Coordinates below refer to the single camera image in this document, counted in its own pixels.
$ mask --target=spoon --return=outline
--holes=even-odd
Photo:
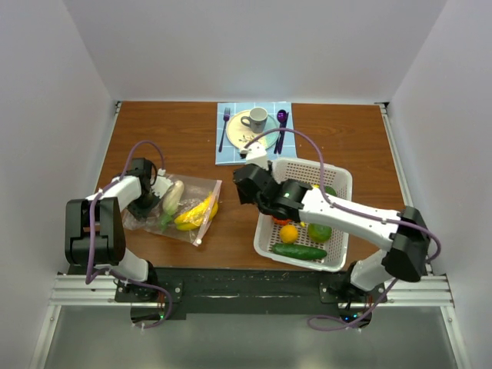
[[[289,114],[284,110],[281,109],[277,113],[277,120],[280,123],[280,128],[285,128],[287,125],[287,120],[289,118]],[[280,132],[277,142],[275,143],[275,150],[274,154],[280,154],[281,153],[281,137],[284,135],[284,132]]]

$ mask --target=mug handle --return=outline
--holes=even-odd
[[[242,123],[243,125],[245,125],[246,127],[251,128],[251,121],[250,121],[249,117],[241,117],[241,123]]]

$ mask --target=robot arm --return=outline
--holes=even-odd
[[[165,171],[156,172],[151,183],[154,165],[144,158],[136,158],[123,179],[101,196],[95,208],[95,268],[111,267],[119,274],[135,281],[148,279],[149,263],[126,248],[121,211],[128,209],[137,218],[145,219],[171,187]],[[71,265],[87,266],[90,247],[89,206],[95,194],[70,200],[65,212],[65,257]]]
[[[351,265],[347,273],[349,278],[342,288],[353,288],[363,294],[392,277],[409,282],[421,279],[430,244],[427,235],[334,208],[324,200],[319,188],[312,188],[309,184],[292,179],[277,183],[261,144],[253,144],[243,149],[241,154],[246,157],[247,164],[234,171],[234,183],[242,204],[255,204],[261,213],[278,219],[328,225],[366,239],[380,248],[369,258]],[[415,208],[406,207],[399,212],[370,208],[340,198],[336,202],[365,214],[426,227]]]

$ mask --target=white plastic basket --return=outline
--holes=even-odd
[[[273,176],[278,182],[290,178],[310,185],[319,185],[320,163],[296,158],[279,158],[273,161]],[[324,165],[324,183],[337,192],[337,197],[349,201],[352,200],[352,175],[349,171],[333,165]],[[347,233],[333,229],[331,238],[323,244],[319,244],[312,241],[308,236],[308,224],[306,224],[305,228],[294,222],[291,222],[291,224],[295,225],[299,232],[299,239],[295,242],[296,244],[321,248],[327,252],[327,256],[323,259],[305,261],[274,254],[271,251],[271,246],[281,243],[279,231],[282,226],[275,224],[271,216],[264,214],[260,214],[258,218],[258,225],[254,235],[254,249],[256,252],[266,258],[316,271],[335,272],[342,269],[347,257]]]

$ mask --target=yellow banana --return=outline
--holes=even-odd
[[[203,217],[203,214],[207,211],[208,206],[210,205],[211,199],[212,195],[210,194],[200,204],[176,217],[175,224],[191,223],[199,219],[200,217]]]
[[[208,221],[211,221],[214,218],[214,216],[217,214],[217,210],[218,210],[218,204],[217,202],[215,202],[210,212],[210,216],[208,217]],[[192,229],[200,227],[201,224],[203,223],[203,220],[204,220],[204,216],[202,215],[200,219],[194,221],[193,223],[176,224],[176,229],[178,229],[179,231],[191,231]]]

